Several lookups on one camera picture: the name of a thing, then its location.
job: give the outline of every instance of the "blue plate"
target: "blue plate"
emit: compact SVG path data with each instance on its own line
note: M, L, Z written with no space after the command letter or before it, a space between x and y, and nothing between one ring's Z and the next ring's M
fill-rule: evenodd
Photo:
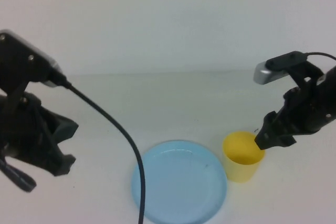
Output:
M153 147L142 158L145 216L155 224L202 224L221 208L226 175L207 148L188 141L169 141ZM132 196L139 207L138 167L132 177Z

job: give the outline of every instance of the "white wall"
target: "white wall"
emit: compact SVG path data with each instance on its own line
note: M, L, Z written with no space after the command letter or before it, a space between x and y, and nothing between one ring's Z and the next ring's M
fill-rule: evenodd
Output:
M336 1L0 0L0 28L71 74L252 68L291 50L336 54Z

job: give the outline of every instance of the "table surface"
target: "table surface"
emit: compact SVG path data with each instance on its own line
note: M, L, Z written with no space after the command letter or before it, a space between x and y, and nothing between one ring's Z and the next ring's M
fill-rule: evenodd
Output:
M294 87L289 78L259 86L252 76L232 71L69 79L124 125L141 153L167 140L192 140L221 158L229 132L261 127L265 114L278 110L282 95ZM0 176L1 222L138 223L130 192L135 157L123 136L70 91L41 84L30 84L28 91L80 125L59 145L77 160L69 175L55 178L9 158L38 186L26 194ZM207 223L335 223L335 135L331 123L315 135L297 137L289 148L267 150L249 182L228 183L224 205Z

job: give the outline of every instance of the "plastic cup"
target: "plastic cup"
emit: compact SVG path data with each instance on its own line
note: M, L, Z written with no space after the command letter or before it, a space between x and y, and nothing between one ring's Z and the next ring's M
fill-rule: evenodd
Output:
M238 131L230 133L223 141L223 165L226 176L234 182L246 182L252 178L265 150L260 150L254 142L255 135Z

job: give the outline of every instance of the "cable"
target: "cable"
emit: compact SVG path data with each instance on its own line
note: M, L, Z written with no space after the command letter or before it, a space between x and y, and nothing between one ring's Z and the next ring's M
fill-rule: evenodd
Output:
M309 55L321 55L321 56L326 56L326 57L329 57L329 58L331 58L333 60L336 60L335 56L330 55L330 54L326 54L324 52L308 52L305 55L307 55L307 56L309 56Z
M130 143L135 156L136 161L138 162L139 171L140 171L140 184L141 184L141 196L140 196L140 211L139 211L139 222L138 224L143 224L143 218L144 218L144 212L145 212L145 172L143 168L143 163L141 159L140 152L131 138L131 136L128 134L128 132L118 123L112 116L110 116L105 110L103 110L101 107L99 107L97 104L95 104L91 99L89 99L87 96L85 96L82 92L77 90L70 82L66 82L66 85L63 85L65 88L71 90L74 94L79 96L82 100L87 102L91 107L93 107L95 110L97 110L101 115L103 115L107 120L109 120L119 131L123 136L127 139L127 141Z

